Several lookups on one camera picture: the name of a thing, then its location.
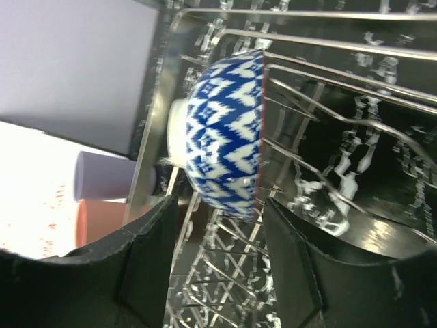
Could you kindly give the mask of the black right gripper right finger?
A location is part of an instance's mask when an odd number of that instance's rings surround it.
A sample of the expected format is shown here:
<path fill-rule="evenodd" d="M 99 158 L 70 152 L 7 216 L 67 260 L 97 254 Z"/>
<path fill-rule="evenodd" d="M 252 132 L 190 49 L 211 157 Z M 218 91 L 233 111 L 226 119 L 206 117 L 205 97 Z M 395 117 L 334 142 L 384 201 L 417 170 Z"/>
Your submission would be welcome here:
<path fill-rule="evenodd" d="M 283 327 L 435 327 L 436 250 L 394 259 L 351 245 L 274 199 L 263 227 Z"/>

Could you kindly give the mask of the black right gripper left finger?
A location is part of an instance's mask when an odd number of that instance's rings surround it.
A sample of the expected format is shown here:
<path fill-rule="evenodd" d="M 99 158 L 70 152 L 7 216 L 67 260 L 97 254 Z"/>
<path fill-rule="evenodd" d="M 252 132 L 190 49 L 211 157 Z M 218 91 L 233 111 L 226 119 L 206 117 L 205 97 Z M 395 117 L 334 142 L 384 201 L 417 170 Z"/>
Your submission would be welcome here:
<path fill-rule="evenodd" d="M 64 257 L 1 252 L 2 327 L 161 327 L 178 225 L 171 195 Z"/>

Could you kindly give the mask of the pink plastic cup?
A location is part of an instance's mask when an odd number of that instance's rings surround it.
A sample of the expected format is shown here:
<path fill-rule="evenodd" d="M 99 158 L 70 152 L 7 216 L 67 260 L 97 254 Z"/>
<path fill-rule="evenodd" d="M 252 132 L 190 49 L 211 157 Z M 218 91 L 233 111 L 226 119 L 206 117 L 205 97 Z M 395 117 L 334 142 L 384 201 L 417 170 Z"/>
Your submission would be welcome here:
<path fill-rule="evenodd" d="M 80 248 L 120 229 L 127 203 L 82 199 L 76 210 L 76 247 Z"/>

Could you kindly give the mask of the lavender plastic cup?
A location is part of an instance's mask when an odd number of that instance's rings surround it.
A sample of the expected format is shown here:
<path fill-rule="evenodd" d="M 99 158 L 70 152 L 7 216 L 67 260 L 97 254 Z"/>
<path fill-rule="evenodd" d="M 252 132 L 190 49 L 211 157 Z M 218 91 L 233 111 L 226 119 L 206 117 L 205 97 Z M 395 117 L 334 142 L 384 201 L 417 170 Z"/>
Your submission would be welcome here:
<path fill-rule="evenodd" d="M 127 198 L 135 168 L 136 162 L 129 159 L 79 152 L 74 171 L 74 199 L 79 201 Z"/>

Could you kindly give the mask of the blue and white patterned bowl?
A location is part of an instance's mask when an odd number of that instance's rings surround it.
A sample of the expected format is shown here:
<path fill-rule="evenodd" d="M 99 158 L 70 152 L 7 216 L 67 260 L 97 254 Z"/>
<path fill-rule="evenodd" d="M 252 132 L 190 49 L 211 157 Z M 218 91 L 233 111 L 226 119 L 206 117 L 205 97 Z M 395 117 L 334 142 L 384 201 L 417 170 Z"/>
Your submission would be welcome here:
<path fill-rule="evenodd" d="M 207 67 L 186 98 L 173 101 L 167 151 L 201 199 L 247 218 L 259 177 L 264 113 L 264 52 L 252 50 Z"/>

